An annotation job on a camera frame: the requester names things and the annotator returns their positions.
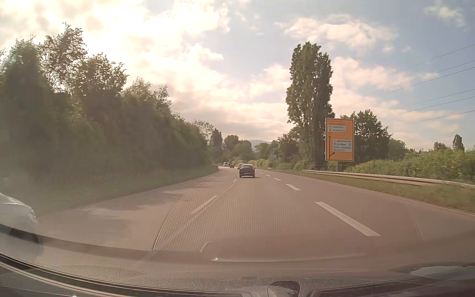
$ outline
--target grass verge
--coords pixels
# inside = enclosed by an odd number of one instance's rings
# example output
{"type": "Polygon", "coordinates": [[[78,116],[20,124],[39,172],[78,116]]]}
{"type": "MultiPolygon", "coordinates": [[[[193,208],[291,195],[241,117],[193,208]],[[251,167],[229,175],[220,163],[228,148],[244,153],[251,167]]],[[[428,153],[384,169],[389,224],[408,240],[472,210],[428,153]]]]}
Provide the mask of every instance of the grass verge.
{"type": "Polygon", "coordinates": [[[475,213],[475,189],[461,186],[433,185],[414,186],[403,183],[336,177],[334,175],[319,175],[300,173],[291,170],[273,170],[277,172],[291,173],[308,178],[320,179],[347,186],[355,186],[396,196],[424,201],[433,205],[451,207],[475,213]]]}
{"type": "Polygon", "coordinates": [[[118,179],[95,178],[93,182],[75,182],[70,188],[21,184],[5,194],[30,205],[36,214],[45,215],[92,203],[127,196],[200,178],[217,171],[210,165],[195,169],[158,170],[150,174],[118,179]]]}

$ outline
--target sky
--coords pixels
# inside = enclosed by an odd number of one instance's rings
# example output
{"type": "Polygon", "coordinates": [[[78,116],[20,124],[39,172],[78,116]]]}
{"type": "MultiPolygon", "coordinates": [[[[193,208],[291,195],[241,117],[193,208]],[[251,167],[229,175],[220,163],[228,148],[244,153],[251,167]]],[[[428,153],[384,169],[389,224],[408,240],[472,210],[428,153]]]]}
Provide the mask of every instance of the sky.
{"type": "Polygon", "coordinates": [[[455,134],[475,145],[475,112],[428,120],[475,110],[465,99],[475,91],[435,99],[475,89],[475,68],[465,70],[475,62],[455,67],[475,46],[439,57],[475,43],[474,0],[0,0],[0,50],[63,22],[83,29],[90,54],[123,62],[128,82],[166,84],[174,111],[223,136],[270,141],[291,129],[291,54],[311,41],[331,58],[337,116],[371,109],[411,148],[455,134]]]}

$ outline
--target mountain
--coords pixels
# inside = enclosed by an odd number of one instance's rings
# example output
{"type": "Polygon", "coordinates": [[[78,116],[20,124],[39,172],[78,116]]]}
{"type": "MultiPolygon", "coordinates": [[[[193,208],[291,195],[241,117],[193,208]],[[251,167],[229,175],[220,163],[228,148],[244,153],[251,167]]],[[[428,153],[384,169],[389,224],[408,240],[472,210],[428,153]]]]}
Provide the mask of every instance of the mountain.
{"type": "Polygon", "coordinates": [[[265,143],[268,143],[268,144],[271,144],[270,141],[263,141],[263,140],[249,140],[250,141],[250,144],[252,144],[252,150],[255,151],[256,148],[254,146],[262,143],[262,142],[265,142],[265,143]]]}

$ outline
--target tree line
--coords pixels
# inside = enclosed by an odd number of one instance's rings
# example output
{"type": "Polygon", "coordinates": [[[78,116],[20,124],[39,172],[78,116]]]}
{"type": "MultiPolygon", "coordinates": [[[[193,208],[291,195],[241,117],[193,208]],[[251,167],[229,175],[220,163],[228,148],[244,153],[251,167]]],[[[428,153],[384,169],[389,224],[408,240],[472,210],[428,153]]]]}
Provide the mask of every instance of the tree line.
{"type": "MultiPolygon", "coordinates": [[[[229,135],[223,142],[219,141],[221,133],[214,131],[212,138],[218,139],[212,142],[217,146],[213,150],[215,153],[212,154],[215,162],[235,162],[236,159],[242,159],[259,167],[276,167],[277,169],[336,169],[336,162],[325,162],[324,156],[325,119],[336,116],[330,103],[333,94],[333,86],[330,83],[333,69],[331,59],[320,49],[320,45],[306,42],[298,44],[292,53],[289,68],[291,85],[287,88],[286,103],[288,123],[294,124],[294,127],[270,144],[256,145],[255,152],[247,141],[239,140],[236,135],[229,135]]],[[[467,152],[459,134],[455,135],[452,145],[435,142],[433,148],[427,151],[415,150],[406,147],[400,139],[393,138],[388,127],[384,126],[377,115],[369,109],[354,111],[350,115],[340,115],[339,118],[352,119],[355,129],[355,160],[340,162],[340,170],[381,174],[393,172],[396,175],[449,179],[467,176],[466,179],[475,180],[475,146],[465,158],[467,152]],[[460,160],[461,165],[456,166],[461,168],[461,175],[446,176],[443,173],[435,173],[441,168],[446,168],[448,171],[448,168],[455,167],[452,164],[456,163],[457,159],[460,160]],[[404,168],[402,171],[383,168],[376,170],[374,167],[376,163],[372,163],[375,160],[385,160],[386,162],[379,164],[386,164],[383,166],[390,168],[397,168],[398,165],[393,164],[399,164],[403,160],[412,161],[401,164],[415,166],[413,169],[408,169],[407,165],[401,165],[401,168],[404,168]]]]}
{"type": "Polygon", "coordinates": [[[211,164],[206,135],[172,112],[167,88],[127,78],[67,24],[0,51],[0,177],[100,182],[211,164]]]}

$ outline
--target road sign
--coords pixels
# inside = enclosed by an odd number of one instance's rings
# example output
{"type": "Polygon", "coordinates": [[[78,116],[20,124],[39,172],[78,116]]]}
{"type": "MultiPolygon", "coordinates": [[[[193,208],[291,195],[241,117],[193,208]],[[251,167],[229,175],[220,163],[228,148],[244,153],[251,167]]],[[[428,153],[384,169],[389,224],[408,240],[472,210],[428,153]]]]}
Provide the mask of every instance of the road sign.
{"type": "Polygon", "coordinates": [[[326,118],[326,160],[355,160],[355,128],[352,119],[326,118]]]}

